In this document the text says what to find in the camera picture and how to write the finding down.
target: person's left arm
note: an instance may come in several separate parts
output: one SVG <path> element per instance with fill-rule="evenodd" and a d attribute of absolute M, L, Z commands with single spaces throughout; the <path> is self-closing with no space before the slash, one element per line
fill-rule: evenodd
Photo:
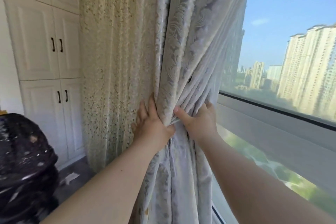
<path fill-rule="evenodd" d="M 175 128 L 162 124 L 152 95 L 148 111 L 141 101 L 132 130 L 134 141 L 129 149 L 61 204 L 43 224 L 128 223 L 147 167 Z"/>

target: glass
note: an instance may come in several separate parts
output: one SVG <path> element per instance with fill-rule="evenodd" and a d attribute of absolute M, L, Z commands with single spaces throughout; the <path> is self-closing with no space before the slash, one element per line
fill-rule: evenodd
<path fill-rule="evenodd" d="M 276 179 L 282 181 L 288 188 L 298 193 L 301 197 L 310 201 L 313 205 L 327 212 L 330 216 L 336 219 L 336 198 L 331 197 L 316 185 L 312 184 L 310 181 L 306 180 L 297 173 L 289 170 L 279 162 L 272 160 L 262 151 L 250 145 L 240 137 L 237 137 L 235 134 L 224 129 L 221 125 L 217 124 L 217 130 L 223 140 L 225 140 L 239 153 L 254 161 L 257 166 L 261 167 Z M 214 191 L 213 194 L 214 197 L 218 198 L 218 196 L 215 195 L 218 195 L 218 193 L 221 191 L 219 186 L 216 186 L 217 183 L 214 183 L 215 185 L 213 186 L 213 189 L 217 191 Z M 221 209 L 221 204 L 224 207 L 227 206 L 226 201 L 224 199 L 221 200 L 222 201 L 217 200 L 216 203 L 218 206 L 215 205 L 219 210 Z"/>
<path fill-rule="evenodd" d="M 336 122 L 336 0 L 245 0 L 221 91 Z"/>

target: person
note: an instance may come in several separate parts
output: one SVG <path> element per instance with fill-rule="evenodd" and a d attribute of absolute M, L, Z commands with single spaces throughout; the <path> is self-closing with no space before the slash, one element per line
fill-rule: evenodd
<path fill-rule="evenodd" d="M 195 117 L 174 108 L 191 139 L 201 147 L 240 224 L 330 224 L 334 219 L 292 192 L 282 182 L 237 153 L 219 136 L 214 106 L 203 104 Z M 153 95 L 141 101 L 134 141 L 81 189 L 52 212 L 43 224 L 128 223 L 147 167 L 175 132 L 158 117 Z"/>

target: curtain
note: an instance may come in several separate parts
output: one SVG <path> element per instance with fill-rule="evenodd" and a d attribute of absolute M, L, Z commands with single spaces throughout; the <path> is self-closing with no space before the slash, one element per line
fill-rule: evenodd
<path fill-rule="evenodd" d="M 173 116 L 216 102 L 230 28 L 245 0 L 80 0 L 82 111 L 90 166 L 99 171 L 132 140 L 141 99 L 154 91 L 176 133 L 155 155 L 135 223 L 211 223 L 208 162 Z"/>

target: white cloud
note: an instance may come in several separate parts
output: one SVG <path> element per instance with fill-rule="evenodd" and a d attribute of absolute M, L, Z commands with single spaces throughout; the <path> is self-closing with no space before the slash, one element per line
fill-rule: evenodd
<path fill-rule="evenodd" d="M 268 22 L 270 22 L 270 19 L 268 19 L 268 18 L 260 18 L 260 19 L 256 19 L 256 20 L 252 21 L 251 24 L 253 26 L 260 26 L 260 25 L 266 24 Z"/>

